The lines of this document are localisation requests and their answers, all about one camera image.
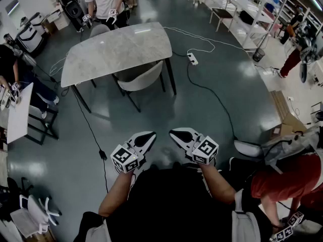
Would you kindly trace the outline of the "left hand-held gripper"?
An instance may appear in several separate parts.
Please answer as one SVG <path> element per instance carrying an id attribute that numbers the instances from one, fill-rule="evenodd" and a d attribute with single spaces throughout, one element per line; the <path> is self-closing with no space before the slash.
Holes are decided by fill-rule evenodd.
<path id="1" fill-rule="evenodd" d="M 110 157 L 114 167 L 123 173 L 140 168 L 145 162 L 144 153 L 148 152 L 156 140 L 156 132 L 135 133 L 128 141 L 119 144 Z"/>

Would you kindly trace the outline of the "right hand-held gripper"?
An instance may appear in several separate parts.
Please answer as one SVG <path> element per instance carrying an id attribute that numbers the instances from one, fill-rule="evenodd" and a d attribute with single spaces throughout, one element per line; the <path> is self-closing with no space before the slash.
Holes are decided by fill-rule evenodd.
<path id="1" fill-rule="evenodd" d="M 192 128 L 175 128 L 169 131 L 169 135 L 193 162 L 209 165 L 219 152 L 219 145 L 211 137 L 199 134 Z M 189 138 L 196 138 L 190 149 Z"/>

